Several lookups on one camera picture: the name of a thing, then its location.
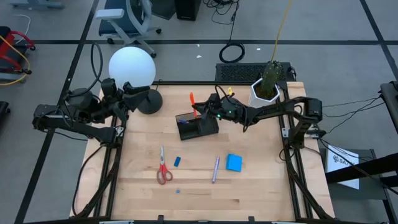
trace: scissors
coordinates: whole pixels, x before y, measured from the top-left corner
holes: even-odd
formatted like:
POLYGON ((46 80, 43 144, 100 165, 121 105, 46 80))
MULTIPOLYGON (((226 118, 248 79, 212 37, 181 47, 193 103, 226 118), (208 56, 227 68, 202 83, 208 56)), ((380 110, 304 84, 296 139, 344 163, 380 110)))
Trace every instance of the scissors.
POLYGON ((166 184, 166 181, 170 181, 173 179, 173 174, 167 170, 166 165, 164 164, 164 147, 160 148, 160 167, 156 173, 156 179, 159 184, 166 184))

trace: yellow cable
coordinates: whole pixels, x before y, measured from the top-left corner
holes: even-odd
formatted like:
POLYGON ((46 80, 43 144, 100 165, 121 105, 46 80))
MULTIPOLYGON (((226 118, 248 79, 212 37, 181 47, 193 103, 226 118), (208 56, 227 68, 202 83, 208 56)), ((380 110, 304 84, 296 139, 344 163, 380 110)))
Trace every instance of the yellow cable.
MULTIPOLYGON (((23 55, 22 53, 20 53, 17 49, 15 49, 8 41, 6 41, 1 35, 0 35, 0 39, 2 39, 2 41, 4 41, 8 46, 10 46, 10 48, 12 48, 13 50, 15 50, 15 52, 17 52, 22 58, 25 59, 26 63, 27 63, 27 70, 30 70, 30 63, 29 60, 25 57, 25 55, 23 55)), ((18 83, 20 81, 22 81, 25 77, 27 76, 27 74, 25 73, 24 76, 22 76, 20 79, 15 80, 13 82, 9 82, 9 83, 0 83, 0 86, 8 86, 8 85, 12 85, 15 83, 18 83)))
POLYGON ((279 40, 280 31, 282 30, 282 27, 284 26, 284 23, 285 23, 285 20, 286 20, 286 17, 287 17, 287 12, 289 11, 290 6, 292 5, 292 2, 293 2, 293 0, 289 0, 289 3, 287 5, 286 11, 285 11, 284 19, 282 20, 282 23, 280 24, 278 35, 276 36, 276 40, 275 40, 274 52, 272 53, 271 62, 274 60, 276 48, 278 46, 278 40, 279 40))

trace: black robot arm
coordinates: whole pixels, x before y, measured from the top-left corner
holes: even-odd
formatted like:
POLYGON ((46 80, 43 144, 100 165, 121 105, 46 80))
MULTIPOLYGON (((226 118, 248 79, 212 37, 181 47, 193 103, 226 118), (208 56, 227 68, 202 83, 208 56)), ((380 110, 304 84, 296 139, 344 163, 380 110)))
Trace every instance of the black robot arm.
POLYGON ((148 96, 149 86, 133 88, 128 82, 123 90, 116 87, 112 78, 102 81, 101 89, 104 97, 99 99, 86 88, 70 91, 62 106, 39 105, 33 118, 33 127, 45 131, 60 128, 67 131, 96 138, 99 142, 111 144, 118 130, 112 127, 96 128, 89 123, 105 123, 110 116, 127 121, 127 110, 134 111, 148 96))
POLYGON ((291 115, 298 120, 297 125, 289 129, 289 143, 296 149, 304 147, 304 135, 310 126, 322 120, 322 102, 308 97, 296 97, 278 104, 253 108, 242 104, 233 95, 220 98, 218 93, 213 93, 206 102, 195 103, 192 107, 204 117, 214 116, 233 121, 246 129, 262 119, 291 115), (294 110, 297 105, 302 107, 302 114, 294 110))

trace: black pen holder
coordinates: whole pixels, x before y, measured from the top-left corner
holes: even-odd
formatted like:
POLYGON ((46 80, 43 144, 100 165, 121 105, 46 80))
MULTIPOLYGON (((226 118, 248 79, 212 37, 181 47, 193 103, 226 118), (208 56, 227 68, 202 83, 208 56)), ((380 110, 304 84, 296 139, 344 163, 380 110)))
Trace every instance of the black pen holder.
POLYGON ((210 116, 202 119, 200 114, 195 118, 193 113, 187 113, 176 115, 175 121, 181 141, 216 134, 219 130, 217 119, 210 116))

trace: cactus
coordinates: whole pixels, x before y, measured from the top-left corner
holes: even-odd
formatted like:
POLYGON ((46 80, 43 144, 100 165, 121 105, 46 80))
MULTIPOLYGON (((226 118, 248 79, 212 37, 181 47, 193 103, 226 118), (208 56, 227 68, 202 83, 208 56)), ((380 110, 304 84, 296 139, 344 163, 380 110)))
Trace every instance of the cactus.
POLYGON ((278 61, 268 62, 262 74, 262 81, 256 87, 257 96, 270 100, 275 96, 275 84, 284 72, 283 66, 278 61))

